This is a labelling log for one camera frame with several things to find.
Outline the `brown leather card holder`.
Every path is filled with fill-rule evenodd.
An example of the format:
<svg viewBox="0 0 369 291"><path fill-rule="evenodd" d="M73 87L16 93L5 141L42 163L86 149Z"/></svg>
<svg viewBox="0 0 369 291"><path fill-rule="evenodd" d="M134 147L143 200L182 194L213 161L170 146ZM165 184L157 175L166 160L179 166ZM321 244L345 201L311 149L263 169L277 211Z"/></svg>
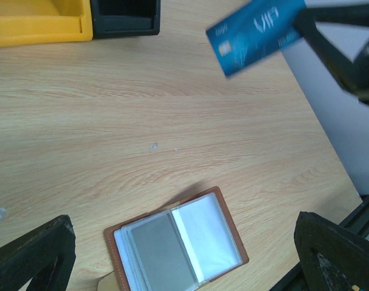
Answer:
<svg viewBox="0 0 369 291"><path fill-rule="evenodd" d="M119 290L199 290L249 257L219 187L104 230Z"/></svg>

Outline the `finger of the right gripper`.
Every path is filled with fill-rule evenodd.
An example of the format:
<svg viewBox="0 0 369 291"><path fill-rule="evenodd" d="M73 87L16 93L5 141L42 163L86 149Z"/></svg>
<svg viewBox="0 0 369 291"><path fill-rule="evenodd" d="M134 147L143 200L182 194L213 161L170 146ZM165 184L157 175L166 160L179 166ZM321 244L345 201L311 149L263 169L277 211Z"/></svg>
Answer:
<svg viewBox="0 0 369 291"><path fill-rule="evenodd" d="M304 8L293 26L339 87L369 106L369 3Z"/></svg>

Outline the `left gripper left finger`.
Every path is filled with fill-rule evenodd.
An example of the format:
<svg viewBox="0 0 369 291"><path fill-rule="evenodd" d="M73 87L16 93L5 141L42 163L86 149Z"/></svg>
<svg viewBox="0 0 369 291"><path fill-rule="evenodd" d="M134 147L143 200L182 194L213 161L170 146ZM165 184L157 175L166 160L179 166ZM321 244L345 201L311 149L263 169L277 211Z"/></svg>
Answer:
<svg viewBox="0 0 369 291"><path fill-rule="evenodd" d="M76 236L60 215L0 247L0 290L66 290L76 259Z"/></svg>

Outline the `blue VIP card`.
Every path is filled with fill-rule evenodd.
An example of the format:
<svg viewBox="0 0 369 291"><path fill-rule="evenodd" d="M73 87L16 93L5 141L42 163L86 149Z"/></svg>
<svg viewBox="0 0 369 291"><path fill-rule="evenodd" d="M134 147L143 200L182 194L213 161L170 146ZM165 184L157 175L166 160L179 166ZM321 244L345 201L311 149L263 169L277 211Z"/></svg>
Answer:
<svg viewBox="0 0 369 291"><path fill-rule="evenodd" d="M254 0L206 30L225 77L301 39L293 21L304 0Z"/></svg>

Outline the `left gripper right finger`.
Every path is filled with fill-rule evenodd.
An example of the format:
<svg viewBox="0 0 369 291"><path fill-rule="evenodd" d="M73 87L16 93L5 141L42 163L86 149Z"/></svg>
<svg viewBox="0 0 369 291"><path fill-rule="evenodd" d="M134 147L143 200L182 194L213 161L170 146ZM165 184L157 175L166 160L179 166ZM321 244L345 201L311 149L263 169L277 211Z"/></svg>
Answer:
<svg viewBox="0 0 369 291"><path fill-rule="evenodd" d="M294 243L309 290L369 290L369 241L313 212L301 212Z"/></svg>

